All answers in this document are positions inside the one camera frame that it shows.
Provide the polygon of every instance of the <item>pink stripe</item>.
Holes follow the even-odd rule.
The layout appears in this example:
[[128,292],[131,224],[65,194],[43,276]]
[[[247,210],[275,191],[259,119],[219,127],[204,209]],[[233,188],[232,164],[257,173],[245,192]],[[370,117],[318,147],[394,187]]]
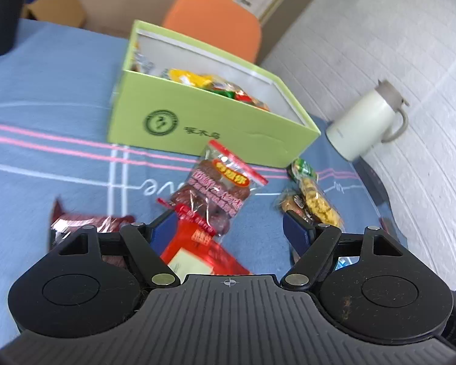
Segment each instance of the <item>pink stripe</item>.
[[263,167],[263,166],[257,166],[252,164],[253,168],[255,170],[261,170],[261,171],[273,171],[274,173],[285,173],[285,169],[277,169],[275,167]]
[[342,170],[342,171],[336,171],[332,167],[329,167],[327,169],[324,169],[322,171],[318,171],[317,174],[319,176],[323,176],[325,173],[333,173],[336,175],[353,175],[353,176],[358,176],[355,172],[349,171],[349,170]]
[[64,148],[49,147],[46,145],[39,145],[39,144],[34,144],[32,142],[14,140],[14,139],[9,139],[7,137],[1,137],[1,136],[0,136],[0,143],[16,145],[16,146],[22,147],[22,148],[35,149],[37,151],[50,152],[50,153],[54,153],[54,154],[62,154],[62,155],[77,156],[80,158],[95,159],[97,161],[127,163],[127,164],[134,164],[137,166],[149,166],[149,167],[155,167],[155,168],[167,169],[167,170],[191,171],[191,169],[188,167],[167,166],[164,164],[156,164],[156,163],[142,162],[142,161],[132,161],[129,159],[122,159],[122,158],[113,158],[113,157],[108,157],[108,156],[104,156],[104,155],[90,154],[88,152],[74,151],[74,150],[64,149]]
[[334,173],[328,173],[324,174],[322,176],[319,176],[319,180],[327,179],[329,177],[334,177],[335,179],[360,179],[359,176],[355,174],[334,174]]
[[[118,151],[124,151],[123,147],[120,147],[118,145],[106,144],[103,142],[96,142],[96,141],[89,141],[89,140],[75,139],[73,137],[56,136],[56,135],[51,135],[51,134],[46,134],[46,133],[35,132],[33,130],[21,129],[18,127],[11,127],[8,125],[3,125],[3,124],[0,124],[0,130],[10,132],[10,133],[20,134],[23,136],[35,137],[38,139],[61,141],[61,142],[68,142],[70,144],[79,144],[79,145],[85,145],[85,146],[90,146],[90,147],[97,147],[97,148],[103,148],[103,149],[115,149]],[[168,161],[196,163],[196,159],[194,159],[194,158],[179,158],[179,157],[168,156],[168,155],[159,155],[159,154],[153,154],[151,152],[139,151],[136,149],[129,149],[128,152],[131,154],[143,155],[143,156],[147,156],[147,157],[151,157],[151,158],[165,159]],[[90,154],[90,153],[81,153],[81,154],[96,155],[96,154]],[[156,164],[152,164],[152,163],[148,163],[148,162],[137,162],[137,161],[125,162],[124,159],[121,159],[121,160],[122,160],[122,163],[145,164],[146,166],[152,166],[152,167],[157,166]],[[190,171],[190,169],[188,169],[188,168],[182,168],[182,167],[176,168],[176,166],[166,166],[166,165],[159,165],[159,166],[165,166],[165,168],[169,168],[171,170]],[[278,168],[273,168],[273,167],[256,166],[255,169],[260,170],[260,171],[271,171],[274,173],[284,173],[285,172],[285,169],[278,169]],[[325,179],[329,176],[334,176],[336,178],[353,178],[353,177],[359,178],[359,176],[356,173],[353,173],[351,171],[338,172],[338,171],[334,170],[333,168],[327,168],[327,169],[324,169],[317,173],[319,174],[320,179]],[[274,179],[285,179],[286,178],[286,176],[265,176],[265,177],[274,178]]]
[[[16,133],[16,134],[21,134],[23,136],[36,137],[38,139],[62,141],[62,142],[69,142],[70,144],[87,145],[90,147],[116,149],[118,151],[124,151],[123,147],[120,147],[118,145],[105,144],[105,143],[96,142],[96,141],[74,139],[72,137],[55,136],[55,135],[51,135],[51,134],[34,132],[32,130],[27,130],[27,129],[20,129],[18,127],[10,127],[7,125],[0,124],[0,130],[6,131],[6,132],[11,132],[11,133]],[[167,155],[158,155],[158,154],[152,154],[150,152],[145,152],[145,151],[137,151],[136,149],[129,149],[128,152],[131,154],[149,156],[151,158],[166,159],[168,161],[189,162],[189,163],[196,162],[196,159],[178,158],[178,157],[167,156]]]
[[289,179],[287,176],[264,176],[266,179]]

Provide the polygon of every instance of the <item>plastic bag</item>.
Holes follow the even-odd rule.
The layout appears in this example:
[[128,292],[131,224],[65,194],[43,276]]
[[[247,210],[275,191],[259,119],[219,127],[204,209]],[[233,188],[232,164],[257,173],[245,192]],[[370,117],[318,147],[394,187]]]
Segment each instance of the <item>plastic bag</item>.
[[139,43],[135,43],[130,70],[141,72],[142,74],[150,74],[154,68],[154,63],[140,53]]
[[[108,215],[69,213],[63,209],[61,201],[56,199],[50,217],[49,250],[52,250],[67,236],[76,232],[84,225],[94,225],[96,226],[98,233],[107,233],[119,231],[122,226],[131,224],[132,222],[135,222],[135,217],[133,215],[109,217]],[[120,268],[126,269],[127,267],[123,257],[119,255],[103,255],[102,259],[103,261]]]
[[211,235],[224,235],[244,202],[268,181],[216,140],[208,143],[186,184],[169,201],[179,219],[197,223]]
[[317,185],[317,173],[310,164],[297,158],[287,167],[287,173],[299,186],[311,215],[322,223],[342,228],[343,220]]
[[216,243],[198,224],[181,219],[178,231],[161,255],[181,282],[189,273],[236,275],[250,274]]
[[303,177],[299,183],[300,190],[309,212],[321,222],[341,228],[343,220],[336,209],[324,197],[324,192],[317,186],[313,179]]
[[311,214],[307,210],[303,196],[292,189],[286,189],[282,192],[277,200],[277,206],[280,207],[284,213],[292,210],[305,221],[311,224],[314,223]]
[[261,108],[265,111],[270,111],[267,104],[260,100],[249,96],[237,84],[227,81],[226,79],[214,74],[195,74],[187,70],[179,70],[177,68],[167,68],[162,74],[161,78],[168,79],[180,84],[198,87],[209,92],[228,97],[250,104],[251,106]]

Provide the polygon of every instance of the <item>open cardboard box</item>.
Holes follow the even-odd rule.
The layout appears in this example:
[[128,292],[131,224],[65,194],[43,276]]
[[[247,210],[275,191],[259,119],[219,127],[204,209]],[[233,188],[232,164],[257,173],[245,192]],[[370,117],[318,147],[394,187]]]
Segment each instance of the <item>open cardboard box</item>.
[[[154,68],[131,70],[135,47]],[[219,75],[266,103],[270,112],[159,78],[179,68]],[[286,167],[320,131],[282,80],[228,52],[175,31],[135,21],[113,94],[108,141],[199,155],[211,138],[248,163]]]
[[86,21],[79,0],[35,0],[24,6],[22,17],[78,28]]

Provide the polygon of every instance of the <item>metal rivet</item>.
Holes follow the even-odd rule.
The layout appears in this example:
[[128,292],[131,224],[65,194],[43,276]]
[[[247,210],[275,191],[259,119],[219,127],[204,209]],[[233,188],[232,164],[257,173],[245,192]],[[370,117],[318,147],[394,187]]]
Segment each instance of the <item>metal rivet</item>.
[[307,278],[307,276],[305,276],[304,274],[294,273],[294,274],[288,275],[285,278],[285,282],[287,284],[290,284],[290,285],[293,285],[296,287],[300,287],[302,285],[309,283],[309,278]]
[[159,273],[152,277],[152,282],[157,285],[169,285],[175,282],[175,277],[168,273]]

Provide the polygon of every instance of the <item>crosshair logo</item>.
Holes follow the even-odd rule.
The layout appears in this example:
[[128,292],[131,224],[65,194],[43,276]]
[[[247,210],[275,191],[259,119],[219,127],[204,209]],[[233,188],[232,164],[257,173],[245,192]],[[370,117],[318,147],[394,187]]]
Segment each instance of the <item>crosshair logo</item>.
[[227,285],[228,287],[231,287],[232,285],[236,284],[236,281],[231,279],[231,278],[229,278],[229,279],[223,281],[223,284]]
[[178,126],[178,118],[172,111],[156,110],[145,119],[145,129],[154,136],[165,136]]

